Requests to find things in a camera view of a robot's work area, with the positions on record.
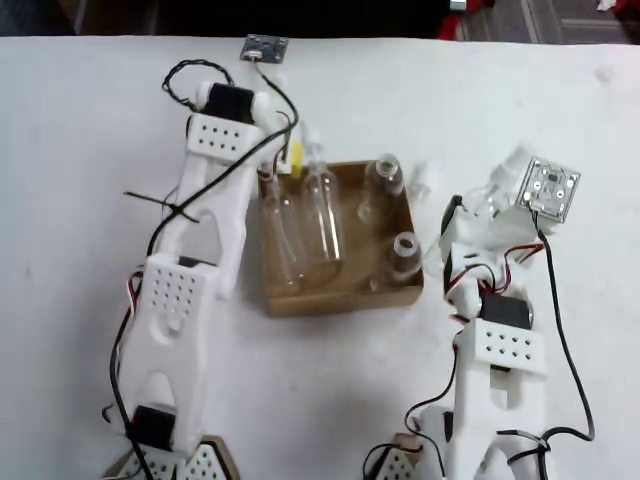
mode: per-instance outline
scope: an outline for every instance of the brown cardboard tray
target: brown cardboard tray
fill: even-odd
[[[372,292],[371,277],[384,265],[384,254],[398,233],[413,232],[406,191],[402,193],[398,209],[383,225],[376,228],[363,223],[358,215],[362,199],[364,171],[369,162],[336,163],[329,169],[338,177],[340,204],[345,239],[345,258],[340,272],[324,283],[303,284],[297,291],[283,291],[273,287],[278,278],[279,265],[272,252],[272,234],[264,210],[261,213],[261,246],[263,289],[267,311],[274,316],[317,315],[348,312],[367,308],[397,307],[415,303],[424,285],[422,270],[401,287]],[[300,178],[279,178],[281,185],[294,198],[300,199],[302,181],[307,173],[303,169]],[[260,185],[260,198],[265,187]]]

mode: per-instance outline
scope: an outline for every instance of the glass vial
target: glass vial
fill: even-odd
[[[310,269],[316,273],[320,266],[333,266],[333,273],[344,259],[344,237],[337,177],[324,162],[312,163],[302,183],[302,200]]]
[[[384,222],[395,212],[404,188],[400,162],[390,153],[367,165],[358,216],[365,223]]]
[[[262,200],[268,225],[270,252],[275,278],[268,288],[282,294],[298,291],[304,278],[305,254],[300,237],[296,204],[280,185],[277,175],[266,183]]]
[[[422,250],[416,235],[413,232],[399,233],[385,252],[382,270],[371,277],[371,290],[406,285],[421,267]]]

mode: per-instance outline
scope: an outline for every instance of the circuit board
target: circuit board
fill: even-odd
[[[579,181],[578,172],[533,157],[522,181],[516,204],[538,212],[542,217],[564,223]]]

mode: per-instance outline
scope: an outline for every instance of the black cable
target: black cable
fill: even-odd
[[[546,443],[546,448],[544,445],[540,447],[528,450],[526,452],[522,452],[514,455],[508,460],[509,464],[525,458],[529,455],[538,455],[538,471],[540,474],[541,480],[548,480],[547,475],[547,465],[546,465],[546,454],[550,451],[550,447],[548,446],[548,441],[555,435],[566,434],[572,435],[580,440],[584,440],[585,442],[592,442],[596,437],[596,429],[593,421],[593,414],[591,412],[591,407],[589,405],[589,400],[587,399],[587,394],[584,390],[584,386],[582,385],[582,381],[580,380],[580,375],[578,374],[578,369],[576,368],[575,363],[573,362],[573,358],[571,357],[571,352],[569,351],[569,345],[567,344],[567,339],[564,335],[564,328],[562,327],[562,317],[560,315],[560,302],[558,300],[558,289],[556,285],[556,274],[555,269],[553,267],[553,254],[551,253],[551,246],[549,245],[549,240],[547,240],[546,235],[538,226],[538,213],[531,211],[531,219],[533,220],[533,225],[536,229],[536,233],[540,238],[540,241],[544,245],[544,250],[547,257],[547,270],[549,271],[549,283],[551,286],[551,298],[553,300],[553,311],[556,318],[556,328],[558,330],[558,336],[560,337],[560,343],[562,344],[562,350],[564,352],[564,356],[567,359],[567,364],[569,365],[569,369],[571,370],[571,375],[575,381],[576,387],[578,389],[578,394],[580,395],[580,401],[582,402],[582,407],[584,408],[585,416],[587,417],[587,433],[580,432],[572,427],[552,427],[545,431],[540,437],[541,442]]]
[[[438,463],[440,464],[440,473],[442,473],[443,477],[446,477],[447,475],[445,473],[444,461],[442,460],[442,453],[440,452],[440,447],[438,447],[438,444],[435,442],[435,440],[433,440],[433,438],[425,435],[424,433],[419,432],[414,428],[411,428],[411,425],[409,425],[409,417],[411,416],[411,413],[413,411],[417,410],[418,408],[422,408],[426,405],[429,405],[431,403],[435,403],[438,400],[444,398],[444,396],[447,393],[449,393],[449,390],[451,390],[451,387],[453,386],[453,380],[455,379],[457,365],[458,365],[458,349],[454,348],[453,349],[453,367],[451,369],[451,376],[449,377],[449,382],[447,383],[447,386],[444,388],[444,390],[439,395],[433,398],[416,403],[415,405],[410,407],[409,410],[407,410],[407,412],[404,414],[404,426],[407,428],[407,430],[409,430],[414,435],[417,435],[418,437],[421,437],[427,440],[435,448],[436,454],[438,456]]]
[[[289,108],[293,113],[293,121],[289,125],[263,138],[260,142],[258,142],[252,148],[250,148],[249,151],[247,151],[247,153],[245,153],[242,157],[240,157],[238,160],[232,163],[231,166],[229,166],[224,172],[222,172],[215,180],[213,180],[212,182],[209,182],[207,185],[205,185],[200,190],[198,190],[193,195],[191,195],[189,198],[187,198],[184,202],[179,204],[174,210],[172,210],[171,213],[167,215],[167,217],[164,220],[162,220],[162,222],[160,222],[160,224],[156,227],[155,231],[151,235],[151,239],[149,240],[149,245],[147,246],[147,256],[150,256],[153,254],[155,243],[158,240],[158,236],[160,235],[164,227],[166,227],[169,222],[171,222],[174,218],[180,215],[180,212],[184,211],[185,208],[187,208],[197,199],[202,197],[202,195],[207,193],[209,190],[211,190],[213,187],[215,187],[220,182],[222,182],[225,178],[231,175],[238,167],[242,166],[242,164],[245,163],[256,152],[263,149],[265,146],[267,146],[276,138],[282,135],[288,134],[298,124],[300,117],[298,115],[298,110],[296,109],[293,102],[280,89],[280,87],[278,87],[275,83],[269,80],[269,78],[265,74],[263,74],[259,69],[257,71],[258,71],[258,74],[262,77],[262,79],[266,82],[266,84],[269,85],[269,87],[271,87],[278,95],[280,95],[282,99],[287,103],[287,105],[289,105]]]
[[[371,455],[373,455],[376,450],[380,450],[381,448],[395,448],[396,450],[407,453],[419,453],[422,451],[422,445],[420,445],[418,448],[407,448],[398,445],[397,443],[380,443],[369,450],[367,456],[364,457],[364,462],[362,462],[362,480],[367,480],[367,463],[369,462],[369,458],[371,458]]]
[[[142,287],[142,281],[138,284],[136,288],[136,295],[140,294],[140,288]],[[124,402],[122,400],[122,395],[120,395],[120,388],[118,387],[118,374],[116,371],[116,364],[118,360],[118,346],[120,345],[120,341],[122,340],[122,336],[124,335],[124,331],[127,328],[127,323],[129,322],[129,317],[131,316],[131,309],[127,308],[127,312],[122,319],[122,323],[120,324],[120,329],[118,330],[118,334],[116,335],[116,340],[113,342],[113,348],[111,349],[111,358],[109,359],[109,380],[111,382],[111,389],[113,390],[113,396],[116,400],[116,406],[118,407],[118,411],[120,412],[120,416],[122,417],[122,423],[124,424],[124,432],[129,438],[131,442],[131,446],[133,447],[133,451],[138,457],[138,461],[140,462],[140,466],[142,467],[142,471],[147,480],[153,480],[153,475],[151,474],[151,469],[147,464],[146,459],[144,458],[144,453],[140,448],[140,444],[132,435],[131,432],[131,422],[129,421],[129,416],[127,415],[127,410],[124,406]]]
[[[209,60],[204,60],[203,58],[198,58],[193,60],[182,60],[181,62],[178,62],[176,65],[174,65],[173,68],[169,70],[169,73],[167,73],[166,77],[164,77],[164,80],[162,81],[162,89],[165,92],[167,92],[171,96],[171,98],[173,98],[180,105],[184,105],[192,112],[197,112],[198,107],[196,106],[195,103],[189,100],[188,97],[185,97],[185,98],[178,97],[178,95],[176,95],[176,93],[171,88],[171,79],[174,77],[174,75],[178,73],[180,70],[182,70],[183,68],[193,66],[193,65],[201,65],[203,67],[215,68],[216,70],[218,70],[220,73],[224,75],[229,85],[233,86],[235,85],[235,82],[233,81],[233,78],[231,77],[229,72],[224,67],[221,67],[217,63],[210,62]]]

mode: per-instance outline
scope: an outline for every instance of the perforated white plate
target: perforated white plate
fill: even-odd
[[[186,466],[178,467],[178,480],[226,480],[220,461],[211,445],[200,445]]]
[[[151,473],[153,474],[153,478],[155,480],[171,480],[173,477],[173,472],[176,468],[177,458],[175,455],[170,454],[169,452],[165,452],[163,450],[158,450],[151,447],[141,447],[142,452],[144,453],[144,458],[147,460],[147,464],[151,469]],[[131,452],[127,463],[124,464],[122,470],[118,473],[119,476],[129,476],[133,475],[138,468],[140,467],[140,462],[138,462],[138,457],[135,453]],[[144,472],[140,470],[135,477],[131,478],[144,478]]]
[[[416,478],[415,471],[405,453],[391,449],[376,480],[411,480],[414,478]]]

